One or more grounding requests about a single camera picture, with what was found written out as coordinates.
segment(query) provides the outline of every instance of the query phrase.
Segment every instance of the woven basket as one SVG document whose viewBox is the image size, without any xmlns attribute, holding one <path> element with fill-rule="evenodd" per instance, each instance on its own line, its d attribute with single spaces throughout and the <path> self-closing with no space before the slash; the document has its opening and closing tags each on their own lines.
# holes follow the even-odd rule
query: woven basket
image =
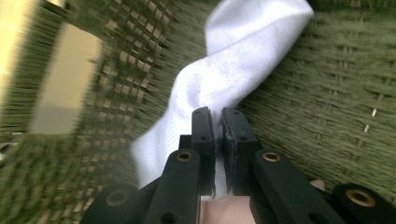
<svg viewBox="0 0 396 224">
<path fill-rule="evenodd" d="M 73 134 L 27 132 L 5 152 L 1 223 L 78 223 L 103 188 L 135 183 L 128 146 L 161 116 L 178 71 L 205 56 L 216 3 L 69 1 L 65 22 L 103 40 L 101 60 Z M 315 18 L 239 109 L 307 176 L 396 204 L 396 3 L 310 4 Z"/>
</svg>

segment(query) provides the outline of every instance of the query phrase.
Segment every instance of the fabric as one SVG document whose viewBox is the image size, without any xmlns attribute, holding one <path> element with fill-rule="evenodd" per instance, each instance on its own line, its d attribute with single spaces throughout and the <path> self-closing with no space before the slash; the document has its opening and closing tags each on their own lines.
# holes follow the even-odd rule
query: fabric
<svg viewBox="0 0 396 224">
<path fill-rule="evenodd" d="M 256 89 L 286 55 L 313 16 L 305 0 L 225 0 L 205 27 L 207 56 L 177 76 L 162 118 L 131 145 L 138 187 L 162 174 L 181 134 L 191 134 L 191 112 L 208 106 L 218 147 L 220 114 Z M 217 196 L 225 196 L 225 174 L 219 154 Z"/>
</svg>

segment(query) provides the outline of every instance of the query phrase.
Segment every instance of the black plastic part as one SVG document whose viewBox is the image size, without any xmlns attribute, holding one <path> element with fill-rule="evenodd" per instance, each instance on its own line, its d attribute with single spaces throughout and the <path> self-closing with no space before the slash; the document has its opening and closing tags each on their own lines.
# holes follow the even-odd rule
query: black plastic part
<svg viewBox="0 0 396 224">
<path fill-rule="evenodd" d="M 142 211 L 142 217 L 146 216 L 151 204 L 152 198 L 154 197 L 155 190 L 157 189 L 158 183 L 160 183 L 160 177 L 147 184 L 145 187 L 139 190 L 139 208 Z"/>
<path fill-rule="evenodd" d="M 337 186 L 332 192 L 332 204 L 348 223 L 396 223 L 396 208 L 374 191 L 357 184 Z"/>
<path fill-rule="evenodd" d="M 315 188 L 315 190 L 317 191 L 317 193 L 319 193 L 322 198 L 329 204 L 332 203 L 332 195 L 329 192 L 323 191 L 321 189 L 317 189 Z"/>
<path fill-rule="evenodd" d="M 215 193 L 216 145 L 207 107 L 192 112 L 191 148 L 201 156 L 201 195 Z"/>
<path fill-rule="evenodd" d="M 178 141 L 178 148 L 192 149 L 191 135 L 182 134 Z"/>
<path fill-rule="evenodd" d="M 169 156 L 145 224 L 199 223 L 200 161 L 200 155 L 190 149 L 180 149 Z"/>
<path fill-rule="evenodd" d="M 140 223 L 143 210 L 137 188 L 116 185 L 104 189 L 93 201 L 80 224 Z"/>
<path fill-rule="evenodd" d="M 250 195 L 250 185 L 254 179 L 252 160 L 262 145 L 242 112 L 224 108 L 222 125 L 227 190 L 232 189 L 234 195 Z"/>
<path fill-rule="evenodd" d="M 258 151 L 253 169 L 277 224 L 345 223 L 283 153 Z"/>
<path fill-rule="evenodd" d="M 259 182 L 252 185 L 249 207 L 257 224 L 277 224 L 275 212 L 262 193 Z"/>
</svg>

